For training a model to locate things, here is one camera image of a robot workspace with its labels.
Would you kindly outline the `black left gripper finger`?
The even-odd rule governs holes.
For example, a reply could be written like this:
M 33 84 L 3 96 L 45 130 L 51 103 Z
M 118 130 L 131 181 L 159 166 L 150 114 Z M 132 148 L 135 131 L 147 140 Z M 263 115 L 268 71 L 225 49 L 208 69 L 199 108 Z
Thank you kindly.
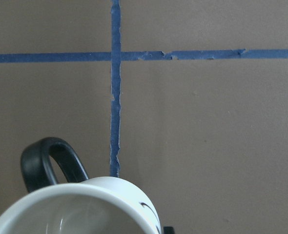
M 175 229 L 172 226 L 163 227 L 164 234 L 175 234 Z

